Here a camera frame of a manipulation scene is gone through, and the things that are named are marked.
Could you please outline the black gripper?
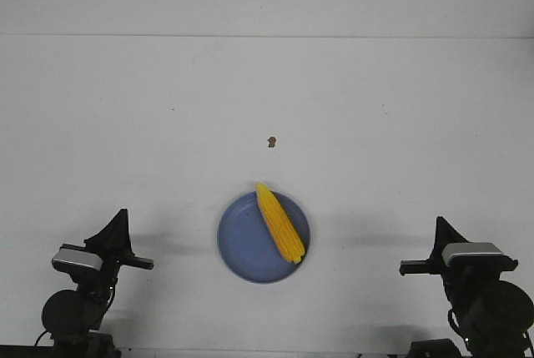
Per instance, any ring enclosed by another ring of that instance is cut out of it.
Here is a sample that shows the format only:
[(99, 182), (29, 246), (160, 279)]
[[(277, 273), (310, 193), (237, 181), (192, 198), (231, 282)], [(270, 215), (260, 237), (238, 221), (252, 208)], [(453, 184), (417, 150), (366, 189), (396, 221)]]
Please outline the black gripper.
[(134, 255), (129, 235), (128, 210), (120, 209), (111, 221), (97, 234), (84, 241), (88, 250), (109, 254), (103, 259), (102, 276), (116, 281), (123, 266), (152, 270), (154, 261)]
[(402, 260), (400, 274), (498, 278), (501, 272), (514, 271), (518, 266), (518, 260), (507, 255), (459, 255), (444, 260), (443, 249), (454, 243), (468, 243), (468, 240), (444, 217), (438, 216), (434, 244), (428, 260)]

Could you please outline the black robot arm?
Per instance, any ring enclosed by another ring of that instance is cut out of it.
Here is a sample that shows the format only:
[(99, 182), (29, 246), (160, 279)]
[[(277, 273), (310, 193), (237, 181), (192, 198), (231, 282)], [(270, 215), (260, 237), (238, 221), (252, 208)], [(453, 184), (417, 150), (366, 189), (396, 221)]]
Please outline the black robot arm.
[(51, 263), (76, 285), (53, 294), (42, 309), (43, 327), (53, 340), (51, 356), (120, 357), (113, 337), (99, 331), (116, 296), (118, 273), (124, 266), (154, 268), (153, 260), (133, 252), (128, 211), (120, 209), (82, 245), (61, 245)]
[(471, 242), (443, 217), (425, 260), (402, 260), (404, 275), (439, 275), (451, 308), (447, 320), (473, 357), (524, 357), (533, 350), (533, 300), (501, 279), (518, 261), (493, 243)]

